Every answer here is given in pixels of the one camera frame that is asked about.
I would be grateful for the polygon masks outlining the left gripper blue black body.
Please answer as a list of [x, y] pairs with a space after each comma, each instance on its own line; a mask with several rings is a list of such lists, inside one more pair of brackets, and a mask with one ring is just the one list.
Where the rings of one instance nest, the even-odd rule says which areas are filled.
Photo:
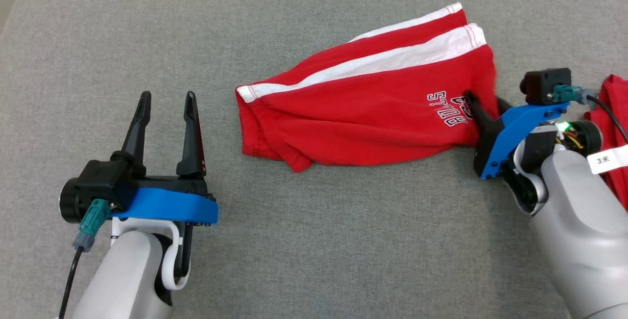
[[218, 204], [204, 179], [146, 178], [139, 181], [130, 207], [110, 216], [215, 225]]

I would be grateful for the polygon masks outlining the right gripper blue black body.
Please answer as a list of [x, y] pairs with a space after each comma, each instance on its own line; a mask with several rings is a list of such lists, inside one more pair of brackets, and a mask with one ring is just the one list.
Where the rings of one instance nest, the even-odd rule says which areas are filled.
[[567, 112], [570, 103], [556, 105], [515, 106], [500, 118], [502, 130], [496, 138], [478, 138], [473, 169], [483, 180], [496, 177], [502, 163], [543, 122], [557, 119]]

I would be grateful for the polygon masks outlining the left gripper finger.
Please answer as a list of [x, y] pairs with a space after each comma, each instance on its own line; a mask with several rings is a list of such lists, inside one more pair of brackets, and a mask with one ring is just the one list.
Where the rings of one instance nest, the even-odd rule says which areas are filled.
[[144, 165], [144, 139], [151, 118], [151, 93], [144, 91], [138, 101], [127, 136], [121, 150], [112, 154], [112, 160], [124, 160], [130, 165], [134, 177], [146, 176]]
[[183, 117], [185, 121], [183, 154], [182, 160], [177, 164], [177, 175], [181, 178], [204, 178], [207, 173], [206, 159], [197, 97], [193, 91], [186, 94]]

